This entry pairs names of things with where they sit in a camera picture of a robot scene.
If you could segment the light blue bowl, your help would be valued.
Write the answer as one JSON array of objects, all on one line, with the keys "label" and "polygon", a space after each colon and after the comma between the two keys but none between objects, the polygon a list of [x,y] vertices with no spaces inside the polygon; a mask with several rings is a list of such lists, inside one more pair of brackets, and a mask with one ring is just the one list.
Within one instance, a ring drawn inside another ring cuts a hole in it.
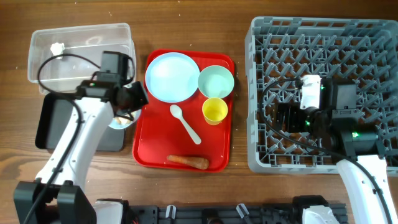
[{"label": "light blue bowl", "polygon": [[113,118],[109,127],[113,129],[126,129],[136,123],[141,115],[141,110],[128,112],[127,110],[119,110]]}]

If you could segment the rice and peanut leftovers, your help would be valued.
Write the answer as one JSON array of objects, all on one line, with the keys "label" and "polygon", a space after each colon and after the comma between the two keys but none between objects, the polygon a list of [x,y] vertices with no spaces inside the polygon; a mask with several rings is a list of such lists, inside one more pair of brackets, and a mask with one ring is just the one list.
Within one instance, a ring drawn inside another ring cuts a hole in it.
[{"label": "rice and peanut leftovers", "polygon": [[131,120],[130,119],[126,119],[126,118],[122,118],[122,117],[115,117],[113,120],[116,122],[116,124],[122,125],[122,126],[126,126],[128,124],[131,124]]}]

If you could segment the yellow plastic cup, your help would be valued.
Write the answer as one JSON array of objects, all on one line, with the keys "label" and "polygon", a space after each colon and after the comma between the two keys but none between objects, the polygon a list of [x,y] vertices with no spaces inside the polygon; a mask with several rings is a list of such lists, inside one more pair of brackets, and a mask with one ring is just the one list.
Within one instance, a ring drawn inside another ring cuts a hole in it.
[{"label": "yellow plastic cup", "polygon": [[225,119],[228,114],[228,105],[221,98],[209,98],[202,106],[205,121],[210,125],[217,125]]}]

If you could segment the mint green bowl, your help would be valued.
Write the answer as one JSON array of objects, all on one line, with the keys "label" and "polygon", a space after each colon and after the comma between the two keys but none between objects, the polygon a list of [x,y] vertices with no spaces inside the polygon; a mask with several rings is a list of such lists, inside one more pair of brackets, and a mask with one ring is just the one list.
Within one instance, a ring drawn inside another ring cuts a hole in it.
[{"label": "mint green bowl", "polygon": [[233,74],[220,65],[206,67],[198,77],[198,89],[207,98],[225,98],[233,88]]}]

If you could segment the white tissue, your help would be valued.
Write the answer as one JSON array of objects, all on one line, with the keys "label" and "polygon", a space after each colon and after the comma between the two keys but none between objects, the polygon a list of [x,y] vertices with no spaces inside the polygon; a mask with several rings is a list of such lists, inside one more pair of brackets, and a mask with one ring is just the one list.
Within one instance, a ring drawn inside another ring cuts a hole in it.
[{"label": "white tissue", "polygon": [[53,54],[53,56],[63,54],[64,50],[65,50],[64,43],[56,42],[50,46],[50,51]]}]

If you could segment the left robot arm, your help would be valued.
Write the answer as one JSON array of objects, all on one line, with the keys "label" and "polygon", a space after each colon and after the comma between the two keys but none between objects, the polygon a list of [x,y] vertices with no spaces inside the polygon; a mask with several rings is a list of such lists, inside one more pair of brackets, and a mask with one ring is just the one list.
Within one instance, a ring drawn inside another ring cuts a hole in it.
[{"label": "left robot arm", "polygon": [[143,84],[134,81],[135,72],[132,57],[105,51],[98,71],[73,96],[48,90],[73,110],[49,161],[34,181],[21,181],[14,191],[21,223],[139,223],[127,200],[91,204],[84,193],[91,160],[112,120],[132,120],[131,113],[149,102]]}]

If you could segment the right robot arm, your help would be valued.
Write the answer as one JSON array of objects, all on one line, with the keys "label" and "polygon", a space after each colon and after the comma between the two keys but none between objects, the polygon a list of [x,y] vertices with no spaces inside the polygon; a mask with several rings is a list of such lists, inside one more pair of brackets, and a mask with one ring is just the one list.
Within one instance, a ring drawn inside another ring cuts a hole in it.
[{"label": "right robot arm", "polygon": [[387,183],[386,150],[373,124],[359,122],[354,81],[306,75],[294,78],[298,103],[278,103],[277,130],[308,132],[332,157],[343,179],[358,223],[397,223]]}]

